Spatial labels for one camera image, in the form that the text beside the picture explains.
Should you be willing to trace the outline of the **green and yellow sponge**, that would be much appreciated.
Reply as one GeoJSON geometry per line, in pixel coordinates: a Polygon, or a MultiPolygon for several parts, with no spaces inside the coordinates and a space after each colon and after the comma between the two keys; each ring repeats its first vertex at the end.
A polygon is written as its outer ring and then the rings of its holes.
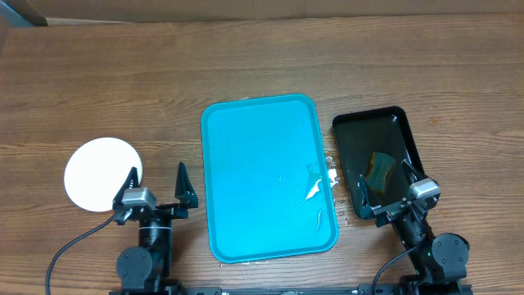
{"type": "Polygon", "coordinates": [[[382,152],[373,152],[364,178],[375,192],[385,194],[391,174],[396,166],[396,159],[382,152]]]}

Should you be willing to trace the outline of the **light blue plate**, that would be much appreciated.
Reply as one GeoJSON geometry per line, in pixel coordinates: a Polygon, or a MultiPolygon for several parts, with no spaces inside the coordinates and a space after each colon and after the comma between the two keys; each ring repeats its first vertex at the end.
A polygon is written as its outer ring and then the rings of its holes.
{"type": "Polygon", "coordinates": [[[79,147],[65,167],[69,199],[86,211],[104,212],[135,168],[142,178],[142,159],[132,145],[119,138],[96,138],[79,147]]]}

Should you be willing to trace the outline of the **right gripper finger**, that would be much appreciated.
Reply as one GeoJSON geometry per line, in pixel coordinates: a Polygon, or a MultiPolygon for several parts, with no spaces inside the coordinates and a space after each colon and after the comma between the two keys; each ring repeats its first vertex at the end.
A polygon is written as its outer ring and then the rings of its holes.
{"type": "Polygon", "coordinates": [[[406,176],[406,179],[408,180],[408,186],[411,187],[413,185],[419,186],[422,184],[426,179],[427,176],[422,173],[421,171],[417,170],[409,161],[404,159],[401,162],[402,170],[406,176]]]}
{"type": "Polygon", "coordinates": [[[363,175],[359,176],[358,186],[360,190],[360,218],[371,219],[373,217],[372,209],[369,204],[371,189],[363,175]]]}

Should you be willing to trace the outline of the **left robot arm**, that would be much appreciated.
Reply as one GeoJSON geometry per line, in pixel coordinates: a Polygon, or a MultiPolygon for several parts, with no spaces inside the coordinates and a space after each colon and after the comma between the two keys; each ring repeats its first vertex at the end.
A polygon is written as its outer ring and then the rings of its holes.
{"type": "Polygon", "coordinates": [[[138,245],[123,250],[116,262],[121,287],[118,294],[185,294],[182,283],[171,277],[173,220],[189,217],[199,206],[186,166],[178,164],[174,198],[170,204],[157,203],[149,188],[138,183],[138,169],[132,167],[112,202],[113,221],[139,223],[138,245]]]}

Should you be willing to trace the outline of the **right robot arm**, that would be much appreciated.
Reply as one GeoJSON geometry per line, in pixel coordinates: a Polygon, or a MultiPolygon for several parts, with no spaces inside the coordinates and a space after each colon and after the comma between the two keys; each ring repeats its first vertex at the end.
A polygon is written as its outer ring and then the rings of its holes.
{"type": "Polygon", "coordinates": [[[405,197],[387,206],[373,206],[371,216],[378,228],[392,225],[404,251],[390,259],[375,274],[372,283],[358,286],[360,294],[472,294],[470,285],[460,283],[467,277],[470,245],[458,234],[435,235],[427,213],[439,201],[440,186],[411,163],[401,163],[408,188],[405,197]],[[396,284],[379,284],[388,267],[408,257],[415,273],[403,275],[396,284]]]}

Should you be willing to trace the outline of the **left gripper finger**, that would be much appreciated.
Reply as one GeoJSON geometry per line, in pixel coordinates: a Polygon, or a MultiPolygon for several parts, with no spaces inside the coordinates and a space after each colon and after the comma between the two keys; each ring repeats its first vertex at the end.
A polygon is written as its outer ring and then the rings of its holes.
{"type": "Polygon", "coordinates": [[[112,209],[116,210],[118,206],[122,205],[122,199],[124,197],[124,192],[127,189],[130,188],[138,188],[139,187],[139,179],[138,179],[138,170],[136,167],[132,166],[127,178],[125,179],[124,183],[120,187],[119,191],[115,195],[113,201],[112,201],[112,209]]]}
{"type": "Polygon", "coordinates": [[[199,207],[198,197],[190,182],[187,168],[182,162],[178,164],[174,197],[178,199],[185,208],[199,207]]]}

